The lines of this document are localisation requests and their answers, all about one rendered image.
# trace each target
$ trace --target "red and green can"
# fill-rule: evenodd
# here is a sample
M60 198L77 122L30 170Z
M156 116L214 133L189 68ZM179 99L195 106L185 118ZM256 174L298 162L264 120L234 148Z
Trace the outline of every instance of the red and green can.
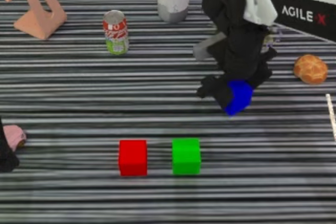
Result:
M129 49L128 28L124 13L111 10L104 15L103 28L107 49L113 55L125 54Z

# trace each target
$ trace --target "can lid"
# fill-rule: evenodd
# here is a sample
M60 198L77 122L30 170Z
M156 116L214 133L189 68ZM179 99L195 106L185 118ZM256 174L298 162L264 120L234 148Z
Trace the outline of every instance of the can lid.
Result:
M119 10L111 10L104 14L104 21L110 25L119 24L124 18L124 13Z

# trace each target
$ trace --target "agile x logo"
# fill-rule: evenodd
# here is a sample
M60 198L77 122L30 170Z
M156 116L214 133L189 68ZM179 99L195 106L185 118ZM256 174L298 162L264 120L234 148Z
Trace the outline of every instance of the agile x logo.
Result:
M307 10L304 12L302 8L295 8L292 6L287 7L286 5L284 5L281 14L286 14L287 16L295 17L297 19L310 23L316 22L317 24L322 26L327 25L328 15L322 13L314 14L314 12L311 10Z

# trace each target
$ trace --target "pen holder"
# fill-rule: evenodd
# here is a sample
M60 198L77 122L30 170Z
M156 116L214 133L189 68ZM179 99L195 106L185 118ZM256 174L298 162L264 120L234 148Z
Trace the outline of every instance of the pen holder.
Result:
M159 17L168 23L183 21L188 15L189 0L157 0Z

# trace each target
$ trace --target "striped table surface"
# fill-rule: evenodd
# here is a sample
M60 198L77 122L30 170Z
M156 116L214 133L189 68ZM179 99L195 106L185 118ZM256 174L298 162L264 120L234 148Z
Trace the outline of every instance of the striped table surface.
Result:
M336 45L282 29L272 78L226 117L195 91L214 61L192 49L214 33L191 0L185 22L155 0L60 0L68 21L48 40L13 28L25 0L0 2L0 115L28 135L21 164L0 174L0 223L334 223L336 148L326 93ZM122 10L131 48L109 55L103 14ZM309 86L292 73L306 53L329 66ZM201 174L172 175L171 140L199 137ZM118 142L147 139L149 174L119 176Z

